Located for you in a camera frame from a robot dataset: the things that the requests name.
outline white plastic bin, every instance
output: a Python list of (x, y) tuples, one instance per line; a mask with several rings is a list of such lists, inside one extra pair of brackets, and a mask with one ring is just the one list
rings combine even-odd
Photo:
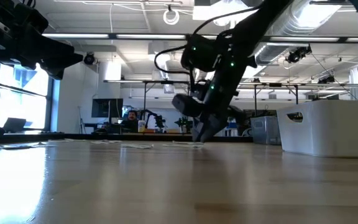
[[(302, 113), (292, 121), (288, 114)], [(358, 157), (358, 101), (321, 100), (277, 110), (284, 151)]]
[(277, 117), (263, 116), (251, 118), (252, 138), (254, 143), (280, 145), (280, 130)]

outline table surface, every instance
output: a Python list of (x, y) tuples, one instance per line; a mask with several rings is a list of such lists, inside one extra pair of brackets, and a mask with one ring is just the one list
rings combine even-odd
[(0, 223), (358, 223), (358, 159), (122, 143), (0, 150)]

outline paper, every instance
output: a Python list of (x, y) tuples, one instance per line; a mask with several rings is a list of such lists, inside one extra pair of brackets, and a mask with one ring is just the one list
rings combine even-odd
[(140, 144), (121, 144), (121, 147), (129, 147), (134, 149), (151, 149), (154, 147), (154, 145), (148, 146), (148, 145), (140, 145)]
[(67, 140), (69, 142), (77, 142), (77, 141), (83, 142), (83, 141), (86, 141), (85, 139), (65, 139), (65, 140)]
[(186, 145), (204, 145), (204, 143), (202, 142), (175, 142), (175, 141), (172, 141), (172, 143), (174, 144), (186, 144)]
[(84, 139), (57, 139), (57, 140), (48, 140), (48, 142), (85, 142)]
[(30, 149), (31, 146), (29, 145), (18, 145), (18, 144), (15, 144), (15, 145), (0, 145), (0, 149)]
[(117, 142), (121, 142), (121, 141), (110, 141), (110, 140), (101, 140), (101, 141), (92, 141), (92, 144), (112, 144), (112, 143), (117, 143)]
[(10, 145), (0, 145), (0, 149), (32, 149), (32, 148), (38, 148), (38, 147), (55, 147), (55, 146), (49, 146), (47, 144), (44, 144), (42, 142), (39, 143), (27, 143), (27, 144), (10, 144)]
[(165, 147), (186, 147), (186, 148), (193, 148), (193, 149), (201, 149), (204, 147), (202, 144), (163, 144), (162, 146)]

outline laptop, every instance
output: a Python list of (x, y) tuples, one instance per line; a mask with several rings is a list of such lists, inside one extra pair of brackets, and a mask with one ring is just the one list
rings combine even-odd
[(6, 132), (18, 133), (23, 131), (26, 119), (20, 118), (8, 118), (4, 124), (4, 129)]

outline person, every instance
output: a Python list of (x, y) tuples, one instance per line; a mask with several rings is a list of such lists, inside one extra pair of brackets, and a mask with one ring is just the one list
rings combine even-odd
[(124, 131), (130, 133), (137, 133), (137, 111), (131, 110), (128, 112), (128, 120), (123, 121), (121, 124), (124, 125)]

